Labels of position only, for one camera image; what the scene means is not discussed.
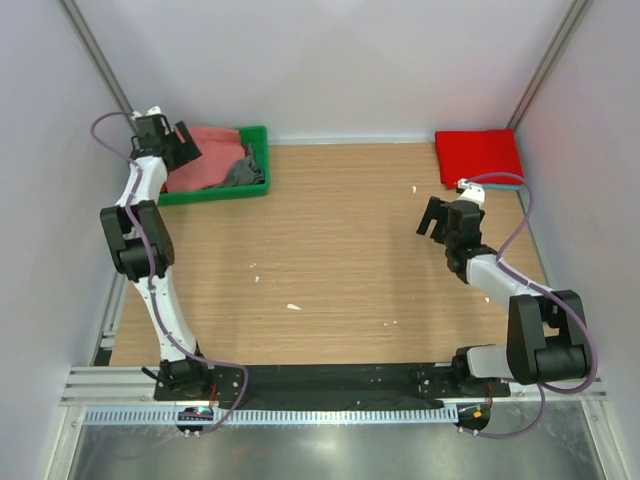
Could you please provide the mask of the grey t shirt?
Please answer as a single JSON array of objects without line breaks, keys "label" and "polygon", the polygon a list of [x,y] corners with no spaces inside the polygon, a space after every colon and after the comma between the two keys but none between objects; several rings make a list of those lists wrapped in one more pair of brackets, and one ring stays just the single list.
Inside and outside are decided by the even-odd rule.
[{"label": "grey t shirt", "polygon": [[216,188],[252,186],[265,182],[265,173],[256,162],[253,146],[246,144],[244,150],[245,156],[233,163],[223,181],[217,184]]}]

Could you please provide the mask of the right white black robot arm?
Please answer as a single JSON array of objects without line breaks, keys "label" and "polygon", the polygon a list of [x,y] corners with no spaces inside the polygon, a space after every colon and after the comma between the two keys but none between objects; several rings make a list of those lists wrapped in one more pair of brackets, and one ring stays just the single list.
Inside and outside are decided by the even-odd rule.
[{"label": "right white black robot arm", "polygon": [[462,197],[429,199],[416,230],[444,246],[448,269],[483,291],[507,313],[504,345],[463,347],[450,372],[452,387],[472,396],[487,379],[538,384],[558,393],[578,393],[595,380],[597,358],[580,296],[554,291],[513,270],[482,241],[485,212]]}]

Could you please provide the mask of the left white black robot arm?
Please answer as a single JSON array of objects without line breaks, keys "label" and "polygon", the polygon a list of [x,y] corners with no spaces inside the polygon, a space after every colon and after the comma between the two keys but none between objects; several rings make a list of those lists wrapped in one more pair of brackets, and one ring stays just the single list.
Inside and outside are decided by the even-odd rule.
[{"label": "left white black robot arm", "polygon": [[158,201],[168,176],[201,156],[184,123],[170,124],[160,107],[125,115],[133,124],[129,176],[100,222],[116,271],[142,298],[158,338],[159,370],[143,372],[156,382],[156,400],[201,400],[212,376],[187,326],[173,282],[174,246]]}]

